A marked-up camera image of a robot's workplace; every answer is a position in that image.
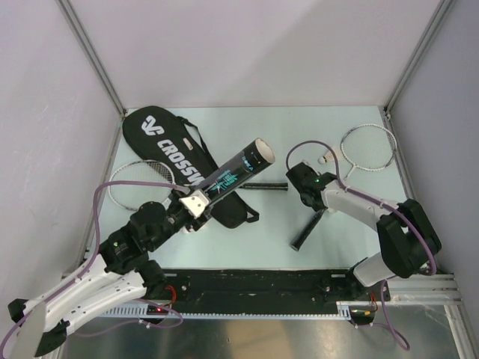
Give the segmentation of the black shuttlecock tube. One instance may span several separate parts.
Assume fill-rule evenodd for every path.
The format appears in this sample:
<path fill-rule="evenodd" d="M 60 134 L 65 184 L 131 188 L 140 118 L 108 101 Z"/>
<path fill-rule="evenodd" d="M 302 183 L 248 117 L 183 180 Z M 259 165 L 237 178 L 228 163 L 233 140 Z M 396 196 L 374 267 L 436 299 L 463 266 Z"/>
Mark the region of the black shuttlecock tube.
<path fill-rule="evenodd" d="M 263 139 L 256 138 L 214 170 L 195 188 L 193 194 L 199 195 L 212 206 L 274 162 L 272 148 Z"/>

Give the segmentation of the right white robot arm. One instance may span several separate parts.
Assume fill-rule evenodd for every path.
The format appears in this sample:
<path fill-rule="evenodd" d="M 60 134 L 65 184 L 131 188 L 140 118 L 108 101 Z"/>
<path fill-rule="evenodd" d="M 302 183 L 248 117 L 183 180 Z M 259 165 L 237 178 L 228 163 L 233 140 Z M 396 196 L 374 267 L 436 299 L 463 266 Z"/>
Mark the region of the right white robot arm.
<path fill-rule="evenodd" d="M 304 162 L 290 168 L 286 177 L 305 206 L 316 212 L 342 212 L 377 233 L 379 253 L 350 269 L 352 277 L 345 284 L 351 298 L 362 300 L 373 285 L 393 276 L 408 278 L 425 263 L 435 271 L 442 243 L 418 201 L 389 203 L 345 185 L 334 174 L 318 174 Z"/>

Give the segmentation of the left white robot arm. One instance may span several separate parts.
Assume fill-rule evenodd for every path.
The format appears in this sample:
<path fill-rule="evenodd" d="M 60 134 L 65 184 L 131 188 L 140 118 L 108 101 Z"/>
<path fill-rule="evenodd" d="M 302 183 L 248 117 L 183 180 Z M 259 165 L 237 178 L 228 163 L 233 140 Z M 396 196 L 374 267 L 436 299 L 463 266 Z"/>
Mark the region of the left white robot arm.
<path fill-rule="evenodd" d="M 15 345 L 23 351 L 21 358 L 53 352 L 84 324 L 118 305 L 160 297 L 167 279 L 149 254 L 182 228 L 198 229 L 209 212 L 198 197 L 174 200 L 169 207 L 146 202 L 56 287 L 35 299 L 9 303 L 15 328 L 21 334 L 33 331 L 28 341 Z"/>

